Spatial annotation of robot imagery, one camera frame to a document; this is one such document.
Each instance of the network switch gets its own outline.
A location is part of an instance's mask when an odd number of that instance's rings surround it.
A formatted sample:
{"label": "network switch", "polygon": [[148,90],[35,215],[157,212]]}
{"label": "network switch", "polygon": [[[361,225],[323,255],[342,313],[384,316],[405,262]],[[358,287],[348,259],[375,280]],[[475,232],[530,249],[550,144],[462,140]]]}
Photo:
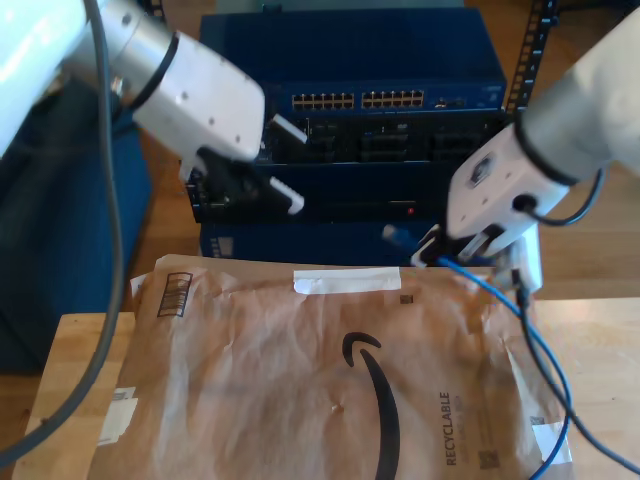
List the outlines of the network switch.
{"label": "network switch", "polygon": [[268,115],[497,111],[504,100],[473,8],[212,15],[201,35],[263,87]]}

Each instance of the barcode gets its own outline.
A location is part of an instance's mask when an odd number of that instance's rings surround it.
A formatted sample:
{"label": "barcode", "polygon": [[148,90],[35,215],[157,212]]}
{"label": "barcode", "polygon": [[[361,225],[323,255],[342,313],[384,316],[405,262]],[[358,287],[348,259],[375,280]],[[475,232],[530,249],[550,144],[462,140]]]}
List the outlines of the barcode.
{"label": "barcode", "polygon": [[480,470],[500,468],[500,459],[496,450],[478,452],[478,458],[480,459]]}
{"label": "barcode", "polygon": [[176,272],[167,275],[162,301],[158,309],[158,317],[182,317],[189,297],[189,288],[193,274]]}

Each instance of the wrinkled paper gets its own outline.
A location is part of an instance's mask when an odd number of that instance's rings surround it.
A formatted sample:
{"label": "wrinkled paper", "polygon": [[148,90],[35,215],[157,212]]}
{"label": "wrinkled paper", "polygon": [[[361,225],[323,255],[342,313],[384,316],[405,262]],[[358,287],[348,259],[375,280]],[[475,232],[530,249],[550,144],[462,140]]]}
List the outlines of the wrinkled paper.
{"label": "wrinkled paper", "polygon": [[[504,307],[440,269],[401,269],[399,290],[300,294],[299,267],[158,261],[118,381],[137,408],[90,479],[516,480],[538,468],[533,426],[562,416]],[[545,478],[573,478],[572,464]]]}

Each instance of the white label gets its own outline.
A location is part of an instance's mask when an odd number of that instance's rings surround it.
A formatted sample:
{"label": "white label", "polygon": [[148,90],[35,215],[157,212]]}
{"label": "white label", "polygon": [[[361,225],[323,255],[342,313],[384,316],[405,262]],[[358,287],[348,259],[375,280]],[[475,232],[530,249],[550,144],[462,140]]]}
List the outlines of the white label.
{"label": "white label", "polygon": [[305,295],[400,290],[400,269],[302,270],[293,272],[293,288]]}
{"label": "white label", "polygon": [[133,412],[135,412],[138,405],[138,399],[132,398],[134,391],[135,387],[116,388],[113,394],[113,401],[109,405],[107,416],[102,425],[98,445],[116,443],[127,430],[133,418]]}
{"label": "white label", "polygon": [[[558,437],[560,436],[560,430],[562,430],[562,422],[550,423],[547,425],[532,425],[533,434],[538,442],[538,447],[542,452],[542,460],[546,460],[551,455],[551,450],[556,445]],[[560,465],[562,463],[571,462],[571,450],[569,450],[569,441],[565,439],[562,447],[558,451],[558,455],[553,459],[551,465]]]}
{"label": "white label", "polygon": [[133,398],[133,394],[136,391],[136,387],[128,387],[128,388],[116,388],[115,392],[113,392],[113,401],[116,400],[128,400],[129,398]]}

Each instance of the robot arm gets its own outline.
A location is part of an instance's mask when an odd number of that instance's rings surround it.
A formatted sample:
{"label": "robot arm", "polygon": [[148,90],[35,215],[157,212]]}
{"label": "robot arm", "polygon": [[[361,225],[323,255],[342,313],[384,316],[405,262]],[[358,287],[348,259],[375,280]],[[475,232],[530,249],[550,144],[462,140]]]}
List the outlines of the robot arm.
{"label": "robot arm", "polygon": [[640,173],[639,46],[636,10],[460,167],[450,239],[495,255],[536,225],[518,210],[523,196],[544,215],[614,158]]}
{"label": "robot arm", "polygon": [[[131,0],[99,4],[114,83],[136,123],[187,161],[201,147],[252,161],[264,122],[258,84],[187,35],[172,34]],[[3,2],[0,27],[1,156],[60,65],[89,83],[96,73],[83,0]]]}

